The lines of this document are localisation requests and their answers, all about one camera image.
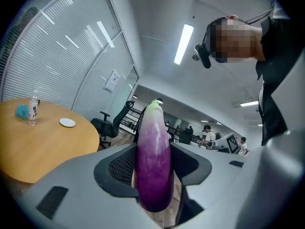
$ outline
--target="round table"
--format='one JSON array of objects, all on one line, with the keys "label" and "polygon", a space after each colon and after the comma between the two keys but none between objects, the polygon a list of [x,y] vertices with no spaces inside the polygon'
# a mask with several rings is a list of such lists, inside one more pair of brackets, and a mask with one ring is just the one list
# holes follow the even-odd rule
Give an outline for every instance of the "round table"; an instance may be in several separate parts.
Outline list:
[{"label": "round table", "polygon": [[[68,159],[96,152],[99,134],[79,114],[54,103],[40,101],[36,125],[15,116],[18,105],[29,106],[29,99],[0,103],[0,168],[11,178],[35,183]],[[75,122],[64,127],[61,118]]]}]

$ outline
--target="eggplant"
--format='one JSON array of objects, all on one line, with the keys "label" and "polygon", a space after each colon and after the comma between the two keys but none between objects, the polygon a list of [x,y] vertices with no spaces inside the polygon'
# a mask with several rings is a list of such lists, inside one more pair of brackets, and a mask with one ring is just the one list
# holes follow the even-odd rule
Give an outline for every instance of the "eggplant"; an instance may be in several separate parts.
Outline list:
[{"label": "eggplant", "polygon": [[149,212],[166,209],[173,197],[173,169],[163,110],[156,100],[141,122],[135,173],[142,207]]}]

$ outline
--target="office chair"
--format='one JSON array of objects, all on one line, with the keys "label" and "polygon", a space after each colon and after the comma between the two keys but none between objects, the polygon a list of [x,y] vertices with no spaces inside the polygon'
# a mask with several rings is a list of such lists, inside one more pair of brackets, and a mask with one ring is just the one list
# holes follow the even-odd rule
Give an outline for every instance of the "office chair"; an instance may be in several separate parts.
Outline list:
[{"label": "office chair", "polygon": [[192,136],[186,132],[180,132],[179,135],[179,143],[190,144],[192,140]]},{"label": "office chair", "polygon": [[124,108],[119,112],[119,114],[114,118],[113,123],[107,120],[110,117],[109,114],[100,111],[104,115],[104,120],[94,118],[91,120],[91,124],[94,125],[97,132],[101,134],[100,145],[106,148],[105,144],[111,145],[111,142],[106,141],[106,137],[114,138],[119,134],[119,127],[122,119],[127,115],[128,111],[133,107],[134,101],[127,101]]}]

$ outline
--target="water bottle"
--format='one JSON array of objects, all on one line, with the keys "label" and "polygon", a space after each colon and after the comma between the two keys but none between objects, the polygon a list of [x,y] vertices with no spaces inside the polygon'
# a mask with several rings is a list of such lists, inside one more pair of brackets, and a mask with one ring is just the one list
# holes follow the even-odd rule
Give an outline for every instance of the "water bottle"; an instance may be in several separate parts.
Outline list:
[{"label": "water bottle", "polygon": [[37,93],[38,90],[34,90],[34,94],[32,95],[29,104],[29,125],[31,126],[36,125],[36,112],[38,106]]}]

